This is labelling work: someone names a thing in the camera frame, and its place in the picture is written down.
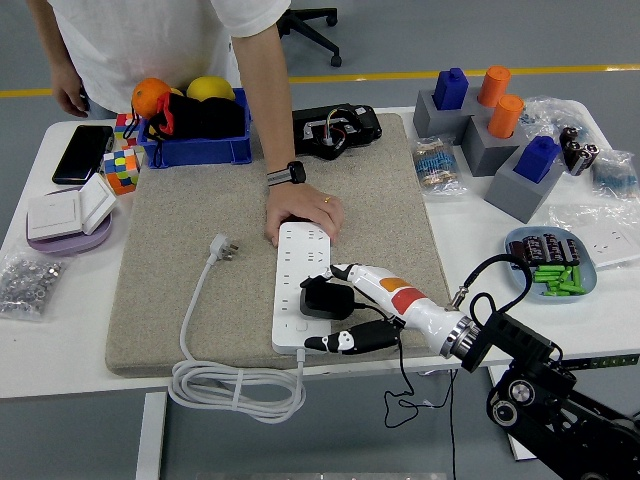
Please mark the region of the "person's right hand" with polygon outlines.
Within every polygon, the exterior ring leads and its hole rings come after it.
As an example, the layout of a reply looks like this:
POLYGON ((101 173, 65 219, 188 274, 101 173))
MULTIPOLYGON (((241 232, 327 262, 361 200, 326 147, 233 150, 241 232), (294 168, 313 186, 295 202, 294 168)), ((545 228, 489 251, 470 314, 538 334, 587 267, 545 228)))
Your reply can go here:
POLYGON ((61 109, 72 116, 88 117, 88 107, 83 94, 82 81, 71 64, 51 67, 52 95, 61 109))

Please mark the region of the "person's left hand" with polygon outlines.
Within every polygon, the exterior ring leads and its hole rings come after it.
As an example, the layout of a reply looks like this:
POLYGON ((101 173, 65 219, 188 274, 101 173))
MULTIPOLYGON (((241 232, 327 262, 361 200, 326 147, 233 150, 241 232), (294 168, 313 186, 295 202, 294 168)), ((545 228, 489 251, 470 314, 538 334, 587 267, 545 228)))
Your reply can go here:
POLYGON ((308 184, 283 183, 269 188, 266 201, 265 236, 274 247, 279 229, 291 216, 318 224, 336 242, 345 220, 342 201, 308 184))

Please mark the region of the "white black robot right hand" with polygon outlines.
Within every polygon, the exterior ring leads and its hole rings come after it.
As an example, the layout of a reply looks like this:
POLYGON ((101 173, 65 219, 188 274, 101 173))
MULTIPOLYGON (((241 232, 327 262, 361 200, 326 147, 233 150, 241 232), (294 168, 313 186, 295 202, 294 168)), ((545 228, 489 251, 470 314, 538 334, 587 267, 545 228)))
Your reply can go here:
POLYGON ((429 350, 444 358, 463 359, 478 333, 472 320, 451 307, 441 307, 424 293, 390 271, 361 264, 332 265, 322 275, 347 281, 366 298, 373 301, 390 319, 370 321, 347 330, 309 337, 307 349, 340 353, 364 354, 381 350, 400 341, 400 331, 421 332, 429 350))

